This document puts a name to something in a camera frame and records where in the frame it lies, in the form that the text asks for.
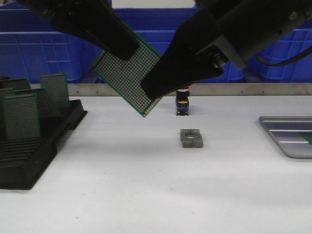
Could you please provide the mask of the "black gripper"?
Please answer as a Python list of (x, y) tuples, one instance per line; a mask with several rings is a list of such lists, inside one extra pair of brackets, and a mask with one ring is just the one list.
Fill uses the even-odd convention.
[(51, 26), (88, 41), (121, 60), (129, 60), (138, 49), (134, 33), (116, 15), (106, 0), (19, 0)]
[(197, 0), (196, 4), (201, 10), (177, 28), (168, 49), (140, 83), (149, 99), (224, 73), (214, 61), (218, 49), (211, 45), (219, 36), (218, 28), (228, 42), (228, 48), (220, 50), (242, 69), (249, 58), (312, 17), (310, 0)]

